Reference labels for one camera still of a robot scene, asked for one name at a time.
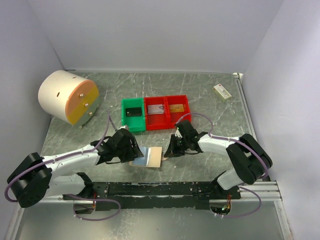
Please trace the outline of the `tan card holder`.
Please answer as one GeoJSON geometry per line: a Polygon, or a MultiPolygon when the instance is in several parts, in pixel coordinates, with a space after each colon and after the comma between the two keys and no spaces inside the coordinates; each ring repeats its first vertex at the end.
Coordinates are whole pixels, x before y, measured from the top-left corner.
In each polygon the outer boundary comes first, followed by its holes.
{"type": "Polygon", "coordinates": [[[162,147],[141,147],[143,156],[129,162],[130,166],[142,168],[160,168],[163,161],[162,147]]]}

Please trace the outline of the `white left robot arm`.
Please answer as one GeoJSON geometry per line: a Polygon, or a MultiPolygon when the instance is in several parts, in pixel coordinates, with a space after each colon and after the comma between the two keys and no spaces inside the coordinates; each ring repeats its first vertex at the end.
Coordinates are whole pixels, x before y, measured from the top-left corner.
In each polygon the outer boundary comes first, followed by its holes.
{"type": "Polygon", "coordinates": [[[8,177],[4,196],[22,208],[57,195],[86,200],[94,195],[94,183],[86,173],[76,169],[109,163],[114,158],[121,163],[131,162],[143,155],[135,136],[125,128],[67,153],[40,156],[34,152],[8,177]]]}

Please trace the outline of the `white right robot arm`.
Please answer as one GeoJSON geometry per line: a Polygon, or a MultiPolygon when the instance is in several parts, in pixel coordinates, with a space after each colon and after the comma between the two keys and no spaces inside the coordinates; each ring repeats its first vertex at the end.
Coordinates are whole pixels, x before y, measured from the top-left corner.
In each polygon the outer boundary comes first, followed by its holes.
{"type": "Polygon", "coordinates": [[[273,162],[255,138],[245,133],[239,137],[225,137],[197,132],[190,121],[175,124],[176,132],[170,136],[165,158],[181,157],[187,151],[193,154],[216,153],[228,156],[232,169],[220,174],[214,180],[212,193],[218,199],[229,194],[230,189],[240,184],[252,185],[267,177],[273,162]]]}

